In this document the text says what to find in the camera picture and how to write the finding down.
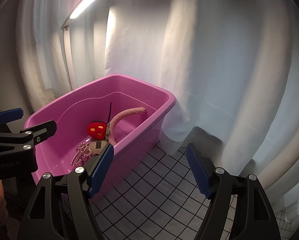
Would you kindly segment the beige fluffy round pom charm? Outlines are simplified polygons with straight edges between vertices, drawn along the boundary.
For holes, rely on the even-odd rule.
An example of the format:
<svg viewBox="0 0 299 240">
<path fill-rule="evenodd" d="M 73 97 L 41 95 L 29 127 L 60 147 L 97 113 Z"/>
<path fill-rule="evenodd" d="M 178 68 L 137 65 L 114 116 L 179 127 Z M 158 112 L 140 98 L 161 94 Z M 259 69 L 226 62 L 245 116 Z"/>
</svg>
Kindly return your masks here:
<svg viewBox="0 0 299 240">
<path fill-rule="evenodd" d="M 106 140 L 92 140 L 88 146 L 89 150 L 91 151 L 92 155 L 100 155 L 102 150 L 105 148 L 105 146 L 107 145 L 107 141 Z"/>
</svg>

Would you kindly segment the pink strawberry plush headband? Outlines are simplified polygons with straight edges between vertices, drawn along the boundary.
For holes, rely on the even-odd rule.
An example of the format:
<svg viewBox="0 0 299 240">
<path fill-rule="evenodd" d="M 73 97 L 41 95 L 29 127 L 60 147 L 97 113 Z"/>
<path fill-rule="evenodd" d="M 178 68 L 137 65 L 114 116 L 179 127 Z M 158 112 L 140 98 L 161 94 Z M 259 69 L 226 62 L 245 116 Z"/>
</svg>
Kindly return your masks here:
<svg viewBox="0 0 299 240">
<path fill-rule="evenodd" d="M 126 109 L 116 114 L 108 124 L 101 121 L 94 121 L 87 126 L 86 128 L 87 134 L 92 139 L 98 141 L 106 140 L 110 144 L 115 146 L 117 142 L 115 140 L 114 131 L 118 123 L 124 118 L 136 114 L 143 114 L 143 113 L 146 113 L 145 107 L 136 107 L 136 108 Z"/>
</svg>

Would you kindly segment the black polka dot bow clip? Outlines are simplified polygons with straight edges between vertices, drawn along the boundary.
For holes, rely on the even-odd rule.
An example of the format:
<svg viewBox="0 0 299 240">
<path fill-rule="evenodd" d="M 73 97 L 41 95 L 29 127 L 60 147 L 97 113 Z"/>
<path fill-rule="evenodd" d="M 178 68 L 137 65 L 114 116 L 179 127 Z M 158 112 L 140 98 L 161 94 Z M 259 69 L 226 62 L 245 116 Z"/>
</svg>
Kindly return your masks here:
<svg viewBox="0 0 299 240">
<path fill-rule="evenodd" d="M 111 110 L 112 110 L 112 102 L 109 103 L 109 113 L 108 113 L 108 118 L 107 118 L 107 124 L 110 122 Z"/>
</svg>

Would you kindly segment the pink plastic bin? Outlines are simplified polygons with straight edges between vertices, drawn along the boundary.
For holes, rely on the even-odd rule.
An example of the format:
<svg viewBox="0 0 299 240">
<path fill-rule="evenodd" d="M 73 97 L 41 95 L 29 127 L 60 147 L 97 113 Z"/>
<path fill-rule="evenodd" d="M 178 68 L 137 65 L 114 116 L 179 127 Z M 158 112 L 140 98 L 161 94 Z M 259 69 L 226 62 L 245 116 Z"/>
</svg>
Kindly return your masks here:
<svg viewBox="0 0 299 240">
<path fill-rule="evenodd" d="M 175 105 L 175 96 L 158 86 L 126 75 L 109 75 L 83 85 L 47 104 L 25 122 L 29 128 L 53 120 L 54 136 L 36 146 L 38 169 L 34 182 L 49 172 L 65 175 L 74 166 L 71 161 L 81 143 L 88 144 L 89 131 L 98 133 L 105 122 L 131 108 L 145 113 L 124 117 L 114 129 L 114 159 L 102 184 L 106 194 L 132 172 L 158 142 L 165 115 Z"/>
</svg>

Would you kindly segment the white led desk lamp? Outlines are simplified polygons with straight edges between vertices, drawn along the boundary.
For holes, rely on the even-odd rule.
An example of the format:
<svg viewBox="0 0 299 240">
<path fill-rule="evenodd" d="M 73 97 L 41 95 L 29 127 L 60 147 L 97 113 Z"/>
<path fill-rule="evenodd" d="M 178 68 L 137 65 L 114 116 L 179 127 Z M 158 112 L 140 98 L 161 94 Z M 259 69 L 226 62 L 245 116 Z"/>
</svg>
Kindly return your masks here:
<svg viewBox="0 0 299 240">
<path fill-rule="evenodd" d="M 75 90 L 105 76 L 105 37 L 111 0 L 75 0 L 62 27 L 69 86 Z"/>
</svg>

